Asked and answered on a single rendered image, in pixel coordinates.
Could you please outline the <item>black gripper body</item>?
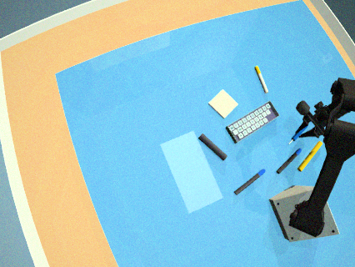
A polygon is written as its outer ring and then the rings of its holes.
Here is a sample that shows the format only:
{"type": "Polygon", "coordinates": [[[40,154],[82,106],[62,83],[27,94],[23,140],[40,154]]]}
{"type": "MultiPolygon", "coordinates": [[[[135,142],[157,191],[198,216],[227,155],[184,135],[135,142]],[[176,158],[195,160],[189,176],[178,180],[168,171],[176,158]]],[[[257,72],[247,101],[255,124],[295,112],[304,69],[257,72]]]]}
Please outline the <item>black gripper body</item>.
{"type": "Polygon", "coordinates": [[[331,113],[328,106],[326,106],[321,111],[318,111],[317,113],[312,115],[311,112],[309,111],[310,106],[304,100],[302,100],[300,103],[297,104],[296,110],[301,115],[306,114],[303,119],[307,123],[310,123],[310,122],[314,123],[314,125],[317,127],[315,131],[317,132],[318,136],[324,135],[324,132],[325,132],[324,128],[327,125],[328,116],[331,113]]]}

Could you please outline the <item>dark grey cylinder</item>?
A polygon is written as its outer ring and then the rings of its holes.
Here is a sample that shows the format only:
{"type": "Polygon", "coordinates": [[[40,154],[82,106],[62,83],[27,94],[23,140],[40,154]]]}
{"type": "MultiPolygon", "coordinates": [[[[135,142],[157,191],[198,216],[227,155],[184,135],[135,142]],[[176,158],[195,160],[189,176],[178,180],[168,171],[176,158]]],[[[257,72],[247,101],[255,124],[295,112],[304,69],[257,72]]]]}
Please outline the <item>dark grey cylinder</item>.
{"type": "Polygon", "coordinates": [[[199,136],[199,139],[207,145],[220,159],[224,160],[227,155],[217,147],[215,143],[213,143],[207,136],[203,133],[199,136]]]}

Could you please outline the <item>white cylinder with yellow cap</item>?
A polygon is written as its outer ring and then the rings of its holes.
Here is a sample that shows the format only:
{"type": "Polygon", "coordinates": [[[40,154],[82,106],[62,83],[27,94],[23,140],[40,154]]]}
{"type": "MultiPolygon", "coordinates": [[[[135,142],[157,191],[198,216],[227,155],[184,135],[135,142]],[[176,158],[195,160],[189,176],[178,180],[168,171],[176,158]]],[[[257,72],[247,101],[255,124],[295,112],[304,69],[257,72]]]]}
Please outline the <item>white cylinder with yellow cap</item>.
{"type": "Polygon", "coordinates": [[[260,73],[260,71],[259,71],[258,66],[255,66],[254,68],[255,68],[255,71],[256,71],[256,73],[257,73],[257,75],[258,75],[258,78],[259,78],[259,80],[260,80],[260,83],[261,83],[261,85],[262,85],[262,88],[263,88],[263,90],[264,90],[264,93],[268,93],[268,89],[267,89],[267,87],[266,87],[266,84],[264,83],[263,77],[262,77],[262,75],[261,75],[261,73],[260,73]]]}

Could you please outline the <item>dark grey stylus with blue tip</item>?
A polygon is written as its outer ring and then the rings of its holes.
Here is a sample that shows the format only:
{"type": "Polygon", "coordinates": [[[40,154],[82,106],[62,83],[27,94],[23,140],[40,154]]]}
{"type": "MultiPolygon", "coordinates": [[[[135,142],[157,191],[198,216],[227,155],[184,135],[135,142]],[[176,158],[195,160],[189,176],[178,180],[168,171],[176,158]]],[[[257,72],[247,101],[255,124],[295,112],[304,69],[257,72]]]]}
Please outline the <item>dark grey stylus with blue tip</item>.
{"type": "Polygon", "coordinates": [[[277,170],[277,174],[280,174],[280,172],[283,171],[293,161],[293,159],[295,159],[301,153],[301,151],[301,148],[297,149],[297,151],[294,152],[291,158],[287,159],[287,161],[282,164],[282,166],[277,170]]]}
{"type": "Polygon", "coordinates": [[[258,172],[257,174],[255,174],[253,177],[251,177],[247,182],[245,182],[241,187],[239,187],[238,189],[236,189],[234,191],[235,195],[239,195],[239,193],[241,193],[243,190],[245,190],[246,187],[248,187],[250,184],[252,184],[252,182],[254,182],[256,179],[258,179],[262,174],[265,173],[266,170],[262,169],[260,172],[258,172]]]}

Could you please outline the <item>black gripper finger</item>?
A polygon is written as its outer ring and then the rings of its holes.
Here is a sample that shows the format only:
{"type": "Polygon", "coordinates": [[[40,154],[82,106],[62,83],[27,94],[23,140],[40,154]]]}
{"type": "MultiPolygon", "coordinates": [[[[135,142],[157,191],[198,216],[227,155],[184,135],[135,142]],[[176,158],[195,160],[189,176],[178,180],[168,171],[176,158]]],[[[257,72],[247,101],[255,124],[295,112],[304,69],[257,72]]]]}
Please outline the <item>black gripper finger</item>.
{"type": "Polygon", "coordinates": [[[316,126],[312,128],[311,130],[308,130],[307,132],[303,133],[302,135],[299,136],[299,138],[309,138],[309,137],[317,137],[319,138],[316,130],[316,126]]]}
{"type": "Polygon", "coordinates": [[[295,131],[295,134],[298,133],[299,131],[301,131],[302,129],[306,128],[309,125],[309,123],[307,123],[304,119],[302,119],[302,120],[303,120],[303,122],[302,122],[301,126],[295,131]]]}

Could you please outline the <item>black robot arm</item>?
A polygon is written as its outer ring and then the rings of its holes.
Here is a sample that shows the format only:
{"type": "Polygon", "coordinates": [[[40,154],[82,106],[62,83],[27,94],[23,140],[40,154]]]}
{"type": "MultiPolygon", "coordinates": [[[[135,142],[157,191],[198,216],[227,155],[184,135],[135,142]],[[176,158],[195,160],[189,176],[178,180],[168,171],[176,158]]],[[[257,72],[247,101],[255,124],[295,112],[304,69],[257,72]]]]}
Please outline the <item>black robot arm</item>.
{"type": "Polygon", "coordinates": [[[355,112],[355,80],[338,78],[330,90],[332,103],[323,107],[320,101],[314,105],[314,113],[326,106],[331,112],[323,135],[327,155],[309,200],[295,205],[294,212],[289,216],[289,226],[314,237],[323,231],[324,207],[344,161],[355,154],[355,123],[338,120],[346,113],[355,112]],[[330,122],[332,116],[336,119],[330,122]]]}

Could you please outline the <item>grey keyboard with white keys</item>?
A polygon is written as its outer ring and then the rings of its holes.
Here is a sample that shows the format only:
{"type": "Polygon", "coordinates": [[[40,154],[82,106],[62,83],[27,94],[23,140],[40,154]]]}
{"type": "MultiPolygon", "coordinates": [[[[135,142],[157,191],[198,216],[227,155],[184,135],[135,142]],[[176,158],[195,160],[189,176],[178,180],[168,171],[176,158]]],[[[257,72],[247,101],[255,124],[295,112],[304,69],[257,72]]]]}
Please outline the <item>grey keyboard with white keys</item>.
{"type": "Polygon", "coordinates": [[[225,127],[236,144],[280,116],[271,100],[225,127]]]}

